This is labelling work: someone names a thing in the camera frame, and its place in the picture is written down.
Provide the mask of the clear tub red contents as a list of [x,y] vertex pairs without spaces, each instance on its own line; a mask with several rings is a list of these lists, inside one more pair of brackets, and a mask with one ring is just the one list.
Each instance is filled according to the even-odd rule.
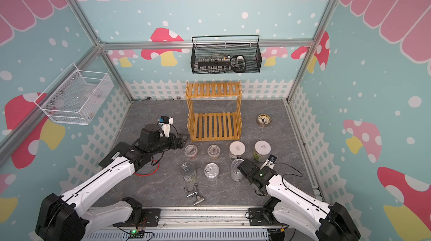
[[185,155],[188,159],[196,159],[198,155],[198,149],[195,145],[190,144],[185,147]]

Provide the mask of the cauliflower label plastic jar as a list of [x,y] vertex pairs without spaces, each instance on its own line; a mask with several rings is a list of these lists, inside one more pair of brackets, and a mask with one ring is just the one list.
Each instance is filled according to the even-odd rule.
[[267,141],[260,140],[254,146],[253,158],[257,162],[265,162],[269,158],[271,146]]

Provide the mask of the green label tin can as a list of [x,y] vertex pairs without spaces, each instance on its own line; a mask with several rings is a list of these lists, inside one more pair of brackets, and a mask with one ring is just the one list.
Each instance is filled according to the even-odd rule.
[[180,166],[180,173],[187,183],[194,182],[196,179],[196,168],[192,162],[184,162]]

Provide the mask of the wooden two-tier shelf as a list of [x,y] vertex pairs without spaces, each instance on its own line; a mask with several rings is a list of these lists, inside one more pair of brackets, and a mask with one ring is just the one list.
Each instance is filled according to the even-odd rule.
[[[187,129],[193,142],[238,141],[242,133],[241,82],[188,83],[185,98],[189,115]],[[196,113],[193,102],[197,99],[234,98],[234,112]]]

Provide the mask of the large white-lid seed jar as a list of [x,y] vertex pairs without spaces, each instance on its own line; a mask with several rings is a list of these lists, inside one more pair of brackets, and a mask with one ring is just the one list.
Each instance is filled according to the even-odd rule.
[[245,145],[240,141],[234,141],[229,146],[230,150],[230,159],[242,159],[245,154],[246,148]]

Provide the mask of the clear tub orange contents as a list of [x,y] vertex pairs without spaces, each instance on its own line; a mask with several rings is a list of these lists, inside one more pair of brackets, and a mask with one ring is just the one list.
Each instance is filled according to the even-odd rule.
[[221,149],[218,145],[213,144],[213,145],[209,146],[207,151],[208,151],[208,155],[213,160],[216,160],[220,157]]

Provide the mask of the purple label tin can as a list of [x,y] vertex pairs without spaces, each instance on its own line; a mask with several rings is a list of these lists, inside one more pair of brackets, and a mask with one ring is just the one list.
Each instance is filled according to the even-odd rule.
[[216,163],[209,163],[204,168],[204,175],[208,181],[216,181],[220,173],[220,168]]

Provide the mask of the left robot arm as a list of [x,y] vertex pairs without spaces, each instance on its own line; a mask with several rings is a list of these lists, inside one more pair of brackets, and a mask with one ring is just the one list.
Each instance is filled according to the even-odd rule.
[[167,134],[161,125],[149,124],[133,144],[119,142],[100,162],[100,172],[60,196],[52,193],[42,201],[36,235],[44,241],[80,241],[110,225],[137,226],[143,217],[143,206],[131,197],[106,207],[93,209],[92,206],[150,163],[155,155],[184,148],[188,137],[178,132]]

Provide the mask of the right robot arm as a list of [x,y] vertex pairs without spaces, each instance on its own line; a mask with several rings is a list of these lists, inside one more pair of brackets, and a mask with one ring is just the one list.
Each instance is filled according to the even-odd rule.
[[320,201],[289,183],[267,160],[262,166],[245,159],[234,169],[247,179],[255,193],[269,196],[263,206],[265,221],[292,226],[314,241],[358,241],[361,238],[345,206]]

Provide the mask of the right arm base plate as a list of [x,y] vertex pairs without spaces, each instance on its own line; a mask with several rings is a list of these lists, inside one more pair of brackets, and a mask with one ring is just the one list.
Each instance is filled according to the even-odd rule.
[[250,207],[245,216],[251,226],[281,225],[271,212],[262,207]]

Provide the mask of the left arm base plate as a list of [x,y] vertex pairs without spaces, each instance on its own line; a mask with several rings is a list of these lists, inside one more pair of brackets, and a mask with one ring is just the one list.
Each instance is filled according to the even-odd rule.
[[123,223],[116,223],[113,226],[119,227],[156,227],[161,216],[160,208],[141,208],[132,212],[131,217]]

